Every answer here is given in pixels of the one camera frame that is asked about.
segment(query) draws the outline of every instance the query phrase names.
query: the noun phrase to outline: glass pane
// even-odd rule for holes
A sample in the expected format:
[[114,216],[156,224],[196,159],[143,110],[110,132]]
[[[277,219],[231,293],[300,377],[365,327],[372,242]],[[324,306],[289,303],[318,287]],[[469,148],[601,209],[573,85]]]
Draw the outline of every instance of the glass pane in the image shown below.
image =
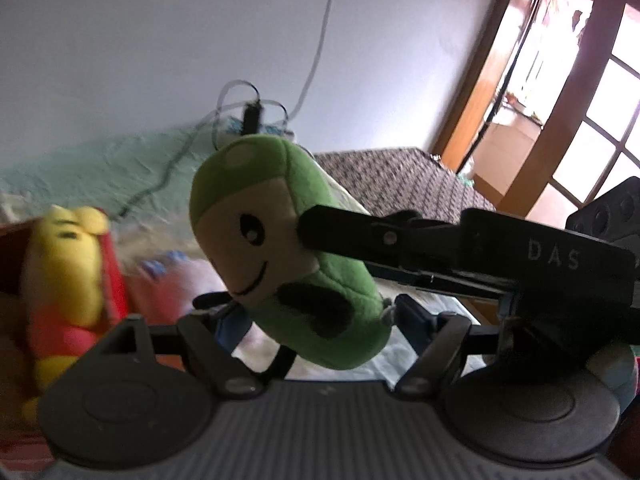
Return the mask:
[[606,193],[609,189],[613,189],[620,182],[628,179],[630,176],[640,176],[640,168],[638,168],[624,153],[620,153],[618,160],[611,168],[611,173],[602,184],[596,198]]
[[613,144],[587,123],[582,123],[554,173],[554,179],[584,202],[614,151]]
[[587,117],[620,140],[638,101],[640,79],[610,60],[587,110]]
[[640,10],[628,5],[620,22],[612,54],[640,72]]
[[540,198],[533,206],[527,220],[564,229],[566,218],[578,211],[555,187],[547,184]]
[[635,156],[640,157],[640,118],[636,119],[634,129],[631,130],[629,138],[626,140],[627,149]]

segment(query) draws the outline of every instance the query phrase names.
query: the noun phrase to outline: window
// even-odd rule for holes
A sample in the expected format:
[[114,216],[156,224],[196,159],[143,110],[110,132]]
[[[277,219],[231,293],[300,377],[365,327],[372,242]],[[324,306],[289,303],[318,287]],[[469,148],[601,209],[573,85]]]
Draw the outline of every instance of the window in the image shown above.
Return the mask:
[[[530,220],[561,227],[576,208],[630,176],[640,177],[639,41],[640,12],[626,6],[591,105]],[[555,210],[553,218],[547,209]]]

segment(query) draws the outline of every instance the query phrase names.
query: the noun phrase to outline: plush toy smile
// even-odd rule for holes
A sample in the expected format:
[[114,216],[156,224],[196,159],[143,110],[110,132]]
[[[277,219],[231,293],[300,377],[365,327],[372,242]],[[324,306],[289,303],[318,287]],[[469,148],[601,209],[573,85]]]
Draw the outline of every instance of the plush toy smile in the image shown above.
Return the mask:
[[235,294],[236,296],[246,296],[249,292],[253,292],[258,287],[258,285],[260,285],[260,282],[264,278],[264,273],[266,270],[267,270],[267,262],[264,262],[262,264],[262,267],[260,268],[260,273],[258,273],[258,277],[252,281],[251,285],[241,290],[240,292],[233,292],[233,294]]

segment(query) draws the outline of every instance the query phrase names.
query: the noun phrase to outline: green plush toy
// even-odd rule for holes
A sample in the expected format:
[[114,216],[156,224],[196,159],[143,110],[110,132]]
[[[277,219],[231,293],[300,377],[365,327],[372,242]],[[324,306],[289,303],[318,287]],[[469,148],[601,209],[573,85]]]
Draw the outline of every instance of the green plush toy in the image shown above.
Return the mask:
[[327,368],[356,367],[386,344],[382,297],[362,262],[309,251],[298,219],[337,206],[298,146],[252,135],[200,167],[190,198],[196,240],[231,296],[280,344]]

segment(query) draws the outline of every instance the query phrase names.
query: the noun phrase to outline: plush toy face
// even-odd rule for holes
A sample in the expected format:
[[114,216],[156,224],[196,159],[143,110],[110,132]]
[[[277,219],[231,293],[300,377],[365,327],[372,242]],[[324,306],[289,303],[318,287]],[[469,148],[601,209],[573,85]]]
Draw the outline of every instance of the plush toy face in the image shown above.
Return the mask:
[[108,228],[97,209],[53,206],[34,233],[32,250],[39,255],[44,285],[72,325],[93,326],[102,313],[102,253],[96,235]]
[[298,240],[297,222],[284,178],[272,178],[211,206],[195,235],[229,293],[253,306],[283,283],[318,270],[318,260]]

